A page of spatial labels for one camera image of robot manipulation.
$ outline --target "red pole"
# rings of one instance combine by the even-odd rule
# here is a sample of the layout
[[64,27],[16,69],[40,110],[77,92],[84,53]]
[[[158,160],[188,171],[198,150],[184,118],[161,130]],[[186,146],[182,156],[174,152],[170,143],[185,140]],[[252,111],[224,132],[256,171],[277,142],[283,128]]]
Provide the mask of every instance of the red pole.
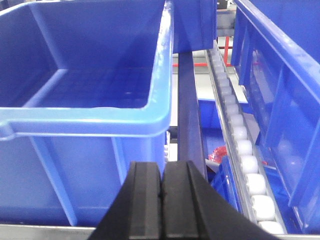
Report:
[[228,51],[229,51],[229,37],[226,36],[225,43],[224,43],[224,56],[223,56],[223,61],[226,66],[228,65]]

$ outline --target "red object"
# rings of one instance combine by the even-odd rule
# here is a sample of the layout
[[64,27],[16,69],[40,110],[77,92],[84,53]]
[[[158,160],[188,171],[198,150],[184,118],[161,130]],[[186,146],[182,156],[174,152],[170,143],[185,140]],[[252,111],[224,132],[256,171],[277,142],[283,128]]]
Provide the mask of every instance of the red object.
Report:
[[[179,67],[179,63],[174,63],[174,64],[172,64],[172,66],[174,68],[177,68],[177,67]],[[207,67],[208,64],[206,62],[198,62],[198,63],[195,63],[194,66],[195,67]]]
[[212,154],[209,155],[209,160],[220,164],[222,162],[222,158],[227,155],[226,146],[219,146],[212,152]]
[[226,67],[231,67],[232,65],[228,63],[228,51],[229,51],[229,37],[225,37],[225,43],[224,43],[224,55],[223,55],[223,61]]

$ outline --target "blue bin wall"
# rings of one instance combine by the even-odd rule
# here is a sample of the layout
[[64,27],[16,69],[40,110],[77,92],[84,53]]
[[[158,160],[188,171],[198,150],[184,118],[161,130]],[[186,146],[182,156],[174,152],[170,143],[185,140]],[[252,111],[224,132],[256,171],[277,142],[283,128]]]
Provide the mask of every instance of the blue bin wall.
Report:
[[264,146],[272,152],[302,230],[320,233],[320,166],[316,161],[320,51],[313,41],[320,36],[320,2],[236,3],[231,63],[246,88]]
[[163,171],[173,52],[164,3],[0,12],[1,223],[96,226],[131,161]]
[[242,212],[228,157],[224,157],[211,186],[238,212]]
[[174,53],[211,49],[217,38],[217,0],[173,0]]

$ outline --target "blue plastic crate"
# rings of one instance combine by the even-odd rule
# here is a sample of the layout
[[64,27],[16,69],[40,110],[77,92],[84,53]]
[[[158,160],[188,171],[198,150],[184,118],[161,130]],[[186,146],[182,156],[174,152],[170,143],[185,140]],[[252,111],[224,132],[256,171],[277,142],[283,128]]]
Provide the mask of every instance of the blue plastic crate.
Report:
[[223,157],[211,186],[238,212],[242,212],[228,157]]
[[304,233],[320,233],[320,1],[235,0],[231,63]]
[[149,0],[0,13],[1,223],[95,226],[130,161],[164,169],[172,24]]

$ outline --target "metal rail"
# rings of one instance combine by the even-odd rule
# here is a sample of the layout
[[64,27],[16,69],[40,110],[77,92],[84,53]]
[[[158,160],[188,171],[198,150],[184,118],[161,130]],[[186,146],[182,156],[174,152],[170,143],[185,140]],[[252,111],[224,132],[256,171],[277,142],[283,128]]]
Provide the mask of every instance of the metal rail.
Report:
[[178,161],[192,161],[208,179],[192,52],[179,54]]

